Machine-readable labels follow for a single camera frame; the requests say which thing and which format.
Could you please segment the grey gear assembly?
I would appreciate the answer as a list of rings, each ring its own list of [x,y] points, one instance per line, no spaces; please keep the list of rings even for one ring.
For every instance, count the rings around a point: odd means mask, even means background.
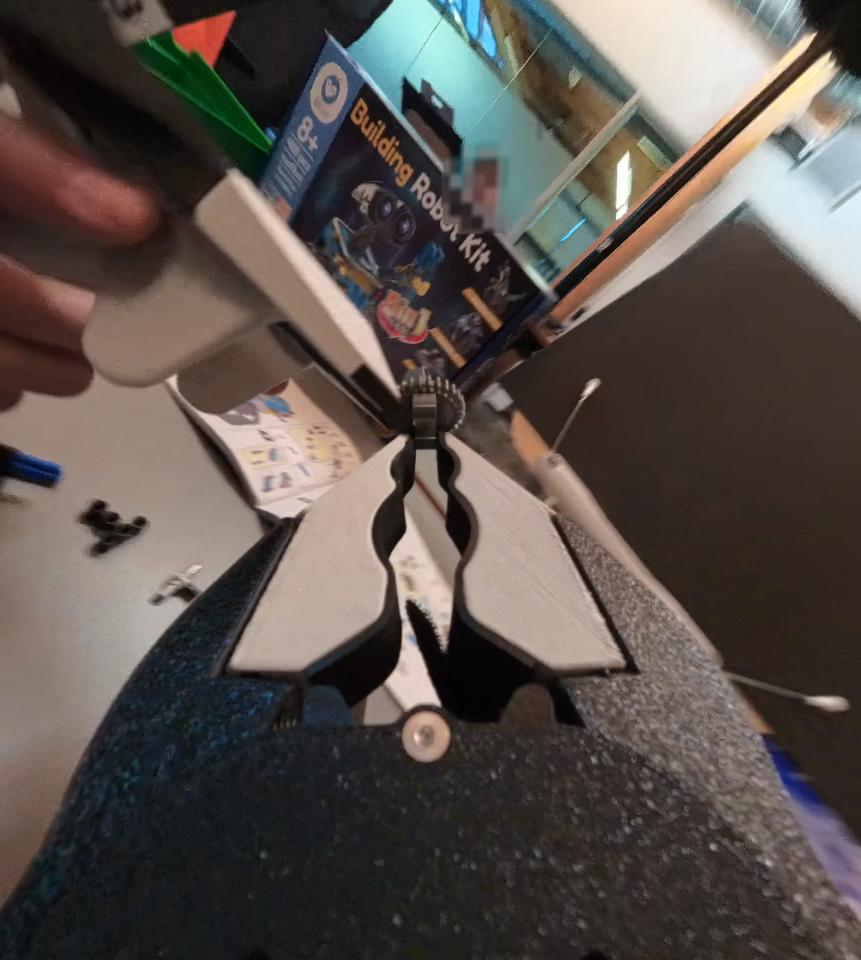
[[[416,450],[435,450],[441,436],[461,428],[467,403],[452,381],[426,368],[408,371],[400,382],[400,432]]]

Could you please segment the orange plastic carrier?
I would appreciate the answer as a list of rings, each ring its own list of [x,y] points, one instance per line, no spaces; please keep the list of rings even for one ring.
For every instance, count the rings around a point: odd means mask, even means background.
[[[237,18],[237,12],[220,14],[175,27],[171,30],[173,42],[185,53],[197,56],[211,69],[217,61]]]

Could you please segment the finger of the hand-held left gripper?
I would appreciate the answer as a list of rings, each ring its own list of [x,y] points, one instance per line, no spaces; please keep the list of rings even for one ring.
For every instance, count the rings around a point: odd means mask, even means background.
[[[193,221],[376,417],[397,406],[400,391],[372,324],[249,178],[224,174]]]

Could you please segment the black connector cluster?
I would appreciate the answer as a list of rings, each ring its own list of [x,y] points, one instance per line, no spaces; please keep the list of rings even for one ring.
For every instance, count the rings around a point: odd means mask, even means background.
[[[149,520],[144,515],[122,517],[102,499],[92,500],[77,516],[77,522],[87,528],[92,537],[88,556],[102,557],[145,533]]]

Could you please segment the blue black pin connector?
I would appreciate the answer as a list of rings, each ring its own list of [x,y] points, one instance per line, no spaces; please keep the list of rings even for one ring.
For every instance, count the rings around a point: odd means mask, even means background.
[[[0,444],[0,495],[9,482],[52,489],[61,482],[63,475],[63,468],[56,462]]]

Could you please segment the dark blue toy box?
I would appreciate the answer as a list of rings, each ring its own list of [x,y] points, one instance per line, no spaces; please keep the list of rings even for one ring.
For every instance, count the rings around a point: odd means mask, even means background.
[[[441,162],[329,34],[258,185],[400,377],[424,369],[468,387],[552,305],[548,283],[460,210]]]

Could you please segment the white book stand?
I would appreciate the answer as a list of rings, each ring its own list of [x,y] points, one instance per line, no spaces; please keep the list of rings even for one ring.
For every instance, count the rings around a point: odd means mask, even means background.
[[[724,659],[719,650],[677,601],[677,598],[640,560],[611,523],[590,489],[559,451],[560,445],[582,407],[600,386],[599,378],[592,378],[584,384],[553,443],[547,444],[531,422],[520,411],[514,411],[510,416],[509,428],[512,446],[557,512],[577,523],[603,546],[671,611],[710,660],[716,666],[724,667]]]

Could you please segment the blue plastic bin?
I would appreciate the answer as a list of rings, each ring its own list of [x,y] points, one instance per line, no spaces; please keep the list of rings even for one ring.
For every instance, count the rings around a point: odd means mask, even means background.
[[[761,736],[761,741],[788,796],[799,806],[823,808],[824,800],[812,780],[776,737],[766,733]]]

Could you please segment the person's left hand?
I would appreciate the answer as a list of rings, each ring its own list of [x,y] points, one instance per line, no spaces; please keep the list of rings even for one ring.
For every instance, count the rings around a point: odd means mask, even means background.
[[[0,210],[98,245],[147,240],[162,219],[145,186],[119,178],[0,110]],[[93,368],[81,339],[96,296],[0,253],[0,413],[27,393],[74,397]]]

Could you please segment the grey desk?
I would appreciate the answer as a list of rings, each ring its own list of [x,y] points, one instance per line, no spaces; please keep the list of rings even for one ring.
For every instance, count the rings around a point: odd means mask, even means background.
[[[184,610],[149,596],[193,564],[207,589],[264,530],[166,387],[31,395],[0,414],[0,445],[64,472],[0,494],[1,904],[116,694]],[[148,528],[89,556],[77,517],[95,499]]]

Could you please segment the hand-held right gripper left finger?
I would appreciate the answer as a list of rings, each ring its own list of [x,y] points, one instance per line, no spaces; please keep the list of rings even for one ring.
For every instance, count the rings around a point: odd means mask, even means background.
[[[400,435],[298,518],[243,626],[229,673],[383,681],[400,658],[390,557],[406,533],[412,439]]]

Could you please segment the instruction booklet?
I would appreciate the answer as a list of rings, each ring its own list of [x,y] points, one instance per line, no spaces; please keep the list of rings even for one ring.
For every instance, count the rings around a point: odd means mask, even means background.
[[[165,381],[173,400],[224,455],[252,507],[268,519],[291,519],[369,460],[382,446],[373,420],[313,369],[277,393],[261,393],[231,410],[203,413],[184,398],[177,377]],[[404,710],[440,706],[406,612],[413,602],[443,638],[450,627],[452,580],[425,533],[439,517],[413,488],[405,500],[406,532],[391,554],[402,621],[398,665],[385,688]]]

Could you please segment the dark board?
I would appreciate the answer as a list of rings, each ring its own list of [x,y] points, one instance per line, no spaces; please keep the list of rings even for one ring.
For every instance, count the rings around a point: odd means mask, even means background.
[[[860,147],[861,129],[855,131]],[[761,144],[507,385],[861,836],[861,187]]]

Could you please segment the grey T-shaped connector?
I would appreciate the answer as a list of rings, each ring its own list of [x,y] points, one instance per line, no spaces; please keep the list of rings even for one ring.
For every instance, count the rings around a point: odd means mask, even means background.
[[[183,570],[168,576],[148,597],[152,606],[160,606],[173,598],[190,603],[200,594],[197,577],[203,570],[202,564],[193,563]]]

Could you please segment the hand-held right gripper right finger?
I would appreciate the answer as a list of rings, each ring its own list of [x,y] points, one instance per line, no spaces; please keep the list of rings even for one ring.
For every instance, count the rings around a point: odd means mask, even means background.
[[[459,624],[544,674],[627,668],[548,506],[451,434],[440,437],[440,484]]]

